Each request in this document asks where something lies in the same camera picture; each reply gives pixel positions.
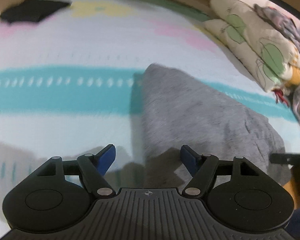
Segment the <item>grey speckled pants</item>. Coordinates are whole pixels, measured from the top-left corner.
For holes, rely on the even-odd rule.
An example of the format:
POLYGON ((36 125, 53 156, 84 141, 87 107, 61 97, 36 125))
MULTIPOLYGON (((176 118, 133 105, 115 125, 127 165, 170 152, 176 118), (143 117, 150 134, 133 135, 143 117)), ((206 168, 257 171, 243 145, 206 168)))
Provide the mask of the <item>grey speckled pants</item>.
POLYGON ((269 162, 285 146, 267 117, 181 70, 151 64, 140 80, 144 187, 185 187, 183 145, 220 160, 245 157, 280 185, 289 182, 290 169, 269 162))

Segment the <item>floral cream quilt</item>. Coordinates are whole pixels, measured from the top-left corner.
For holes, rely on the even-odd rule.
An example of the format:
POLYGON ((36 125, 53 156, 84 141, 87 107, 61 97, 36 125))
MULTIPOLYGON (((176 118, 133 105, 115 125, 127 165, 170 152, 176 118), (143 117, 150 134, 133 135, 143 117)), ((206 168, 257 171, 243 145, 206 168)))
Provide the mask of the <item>floral cream quilt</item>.
POLYGON ((239 0, 211 0, 204 28, 241 61, 265 92, 300 84, 297 46, 239 0))

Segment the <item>pastel striped bed blanket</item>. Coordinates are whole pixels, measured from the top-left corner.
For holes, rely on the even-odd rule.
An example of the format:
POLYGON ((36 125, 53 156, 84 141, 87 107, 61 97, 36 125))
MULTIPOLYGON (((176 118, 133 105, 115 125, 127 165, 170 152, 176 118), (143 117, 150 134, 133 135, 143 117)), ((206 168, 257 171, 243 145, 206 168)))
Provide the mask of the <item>pastel striped bed blanket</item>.
POLYGON ((113 187, 143 182, 142 74, 177 68, 266 116, 286 150, 300 126, 203 28, 207 17, 163 0, 70 2, 39 23, 0 23, 0 237, 6 194, 47 159, 116 146, 113 187))

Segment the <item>folded black garment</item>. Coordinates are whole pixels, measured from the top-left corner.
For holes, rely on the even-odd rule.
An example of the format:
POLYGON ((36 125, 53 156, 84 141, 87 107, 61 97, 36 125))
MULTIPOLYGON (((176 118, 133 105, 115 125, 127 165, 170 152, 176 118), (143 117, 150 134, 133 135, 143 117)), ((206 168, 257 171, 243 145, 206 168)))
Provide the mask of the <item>folded black garment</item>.
POLYGON ((6 9, 0 14, 0 20, 7 23, 38 23, 58 10, 70 6, 70 2, 54 0, 25 0, 19 5, 6 9))

